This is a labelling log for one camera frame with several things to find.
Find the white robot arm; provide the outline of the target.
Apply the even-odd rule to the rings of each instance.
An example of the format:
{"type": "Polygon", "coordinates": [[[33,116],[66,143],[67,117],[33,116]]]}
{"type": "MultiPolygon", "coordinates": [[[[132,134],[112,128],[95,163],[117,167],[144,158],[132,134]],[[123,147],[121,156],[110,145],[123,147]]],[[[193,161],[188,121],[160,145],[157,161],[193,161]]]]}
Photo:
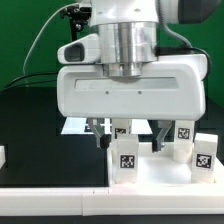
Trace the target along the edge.
{"type": "Polygon", "coordinates": [[[189,42],[161,48],[157,31],[205,21],[221,0],[84,0],[78,10],[89,35],[58,51],[57,102],[65,117],[85,117],[106,148],[101,118],[155,120],[161,150],[173,121],[205,112],[209,56],[189,42]]]}

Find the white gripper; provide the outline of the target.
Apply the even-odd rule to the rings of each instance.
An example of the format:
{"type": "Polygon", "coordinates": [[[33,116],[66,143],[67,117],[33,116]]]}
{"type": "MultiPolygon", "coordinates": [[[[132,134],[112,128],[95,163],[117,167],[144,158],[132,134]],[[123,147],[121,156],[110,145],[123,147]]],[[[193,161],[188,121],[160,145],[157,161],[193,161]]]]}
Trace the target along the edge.
{"type": "Polygon", "coordinates": [[[142,66],[138,76],[106,77],[100,39],[90,34],[58,49],[63,65],[57,76],[58,109],[65,117],[88,118],[98,148],[107,149],[111,136],[97,118],[149,119],[152,152],[165,147],[171,120],[197,120],[205,113],[203,54],[160,56],[142,66]]]}

